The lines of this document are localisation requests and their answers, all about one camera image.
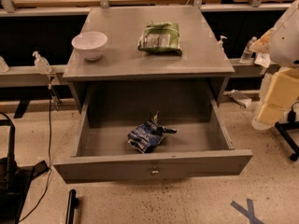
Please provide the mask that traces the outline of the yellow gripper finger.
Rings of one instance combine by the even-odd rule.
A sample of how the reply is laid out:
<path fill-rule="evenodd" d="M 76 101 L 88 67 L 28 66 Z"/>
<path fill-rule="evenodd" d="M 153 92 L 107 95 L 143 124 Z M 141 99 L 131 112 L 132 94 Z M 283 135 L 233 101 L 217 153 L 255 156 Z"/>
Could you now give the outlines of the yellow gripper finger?
<path fill-rule="evenodd" d="M 275 74 L 265 74 L 251 125 L 267 130 L 281 120 L 299 98 L 299 70 L 280 68 Z"/>

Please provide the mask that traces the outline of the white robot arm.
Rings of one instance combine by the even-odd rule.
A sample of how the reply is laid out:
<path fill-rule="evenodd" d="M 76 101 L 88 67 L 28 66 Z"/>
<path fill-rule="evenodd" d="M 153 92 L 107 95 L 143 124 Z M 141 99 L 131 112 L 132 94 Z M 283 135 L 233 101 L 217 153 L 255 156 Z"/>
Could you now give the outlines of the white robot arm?
<path fill-rule="evenodd" d="M 259 90 L 251 125 L 267 130 L 282 119 L 284 113 L 299 98 L 299 1 L 293 2 L 275 25 L 258 39 L 251 49 L 267 53 L 279 70 L 265 74 Z"/>

